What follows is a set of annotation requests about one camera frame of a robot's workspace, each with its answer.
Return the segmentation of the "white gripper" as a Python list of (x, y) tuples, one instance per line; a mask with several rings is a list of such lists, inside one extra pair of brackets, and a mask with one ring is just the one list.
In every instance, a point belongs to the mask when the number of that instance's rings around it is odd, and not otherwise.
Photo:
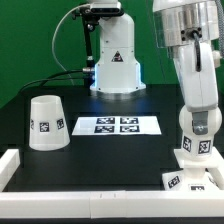
[(194, 44), (180, 46), (173, 59), (185, 106), (192, 114), (192, 129), (196, 135), (208, 133), (208, 110), (218, 106), (218, 90), (211, 46), (200, 44), (201, 70), (196, 70)]

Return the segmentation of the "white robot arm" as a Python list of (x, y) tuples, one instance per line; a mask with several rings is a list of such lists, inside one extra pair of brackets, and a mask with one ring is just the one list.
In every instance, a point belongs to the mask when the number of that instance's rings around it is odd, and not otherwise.
[[(143, 89), (132, 18), (118, 0), (89, 3), (101, 29), (100, 59), (91, 89), (106, 95)], [(220, 0), (153, 0), (153, 13), (157, 45), (169, 50), (183, 94), (182, 130), (197, 136), (215, 133), (222, 117), (211, 42), (221, 37)]]

